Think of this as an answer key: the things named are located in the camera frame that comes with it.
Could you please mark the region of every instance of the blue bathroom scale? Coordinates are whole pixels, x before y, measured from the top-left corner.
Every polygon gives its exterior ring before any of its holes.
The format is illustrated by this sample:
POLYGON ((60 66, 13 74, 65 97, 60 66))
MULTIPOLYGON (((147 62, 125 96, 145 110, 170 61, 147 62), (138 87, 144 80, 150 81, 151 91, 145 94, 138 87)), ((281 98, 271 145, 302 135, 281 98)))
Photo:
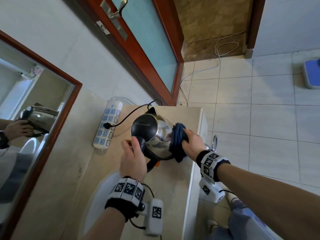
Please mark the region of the blue bathroom scale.
POLYGON ((320 59, 305 61, 304 75, 308 88, 320 89, 320 59))

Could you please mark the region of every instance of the mirror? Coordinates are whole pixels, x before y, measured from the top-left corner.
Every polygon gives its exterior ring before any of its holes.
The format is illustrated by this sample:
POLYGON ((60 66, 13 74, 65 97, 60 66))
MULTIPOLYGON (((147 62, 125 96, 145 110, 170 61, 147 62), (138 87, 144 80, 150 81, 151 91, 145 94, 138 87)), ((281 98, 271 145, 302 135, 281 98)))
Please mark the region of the mirror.
POLYGON ((73 87, 0 40, 0 233, 73 87))

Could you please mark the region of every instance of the forearm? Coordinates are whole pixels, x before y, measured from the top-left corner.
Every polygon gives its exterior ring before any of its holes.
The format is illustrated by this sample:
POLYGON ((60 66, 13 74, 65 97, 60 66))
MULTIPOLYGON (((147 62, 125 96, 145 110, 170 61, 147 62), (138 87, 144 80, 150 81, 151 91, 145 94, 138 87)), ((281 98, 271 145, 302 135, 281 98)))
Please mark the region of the forearm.
POLYGON ((316 239, 320 196, 230 164, 217 169, 219 180, 284 239, 316 239))
POLYGON ((12 120, 3 120, 3 119, 0 119, 0 131, 4 131, 5 128, 11 124, 13 121, 12 120))
POLYGON ((121 237, 125 223, 126 219, 120 211, 108 207, 82 240, 118 240, 121 237))

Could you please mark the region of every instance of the frosted glass panel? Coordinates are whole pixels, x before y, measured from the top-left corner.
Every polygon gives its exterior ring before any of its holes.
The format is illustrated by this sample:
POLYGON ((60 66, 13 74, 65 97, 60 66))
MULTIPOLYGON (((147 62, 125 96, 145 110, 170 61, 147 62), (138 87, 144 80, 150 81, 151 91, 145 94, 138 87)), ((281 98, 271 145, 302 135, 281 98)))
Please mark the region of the frosted glass panel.
MULTIPOLYGON (((119 8, 121 0, 112 1, 119 8)), ((172 93, 178 64, 152 0, 128 0, 122 18, 172 93)))

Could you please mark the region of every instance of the wooden door frame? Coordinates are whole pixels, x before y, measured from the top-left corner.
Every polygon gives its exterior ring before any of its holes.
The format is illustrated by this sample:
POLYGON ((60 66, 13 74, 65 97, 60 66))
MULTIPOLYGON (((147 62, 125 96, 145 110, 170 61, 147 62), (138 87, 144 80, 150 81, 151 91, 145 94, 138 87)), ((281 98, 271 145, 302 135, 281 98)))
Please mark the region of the wooden door frame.
POLYGON ((78 96, 78 93, 82 87, 82 83, 74 79, 70 75, 68 75, 66 72, 60 70, 58 67, 51 64, 49 61, 45 60, 44 58, 42 58, 41 56, 39 56, 38 54, 30 50, 23 44, 19 43, 17 40, 14 40, 12 37, 2 32, 1 30, 0 30, 0 40, 10 45, 15 50, 26 55, 27 57, 31 58, 35 63, 54 72, 58 76, 62 77, 63 79, 65 79, 66 81, 74 85, 64 104, 62 111, 59 113, 59 116, 56 119, 54 127, 50 131, 49 137, 46 140, 45 145, 43 146, 37 158, 37 161, 34 165, 34 169, 30 173, 28 180, 25 182, 25 185, 20 195, 18 196, 16 202, 14 203, 13 209, 11 210, 10 218, 8 219, 7 223, 3 226, 4 228, 2 229, 0 239, 9 240, 27 204, 27 201, 31 195, 31 192, 34 186, 36 185, 36 182, 42 172, 42 169, 48 160, 48 157, 54 147, 54 143, 56 142, 59 136, 62 126, 64 125, 67 119, 67 116, 78 96))
POLYGON ((246 40, 248 49, 253 49, 256 44, 265 2, 266 0, 253 0, 252 2, 250 25, 246 40))
MULTIPOLYGON (((111 0, 105 1, 113 12, 118 10, 111 0)), ((178 18, 178 13, 174 5, 174 0, 152 0, 178 63, 172 94, 166 88, 147 55, 144 53, 143 49, 134 38, 134 35, 122 18, 119 18, 118 20, 124 31, 128 34, 126 41, 124 41, 112 24, 111 20, 100 7, 102 0, 76 0, 76 2, 82 7, 82 9, 84 9, 94 23, 101 21, 108 29, 110 34, 106 35, 106 38, 114 45, 118 52, 139 75, 153 93, 154 98, 161 99, 163 105, 176 106, 184 65, 181 54, 184 36, 178 18)))

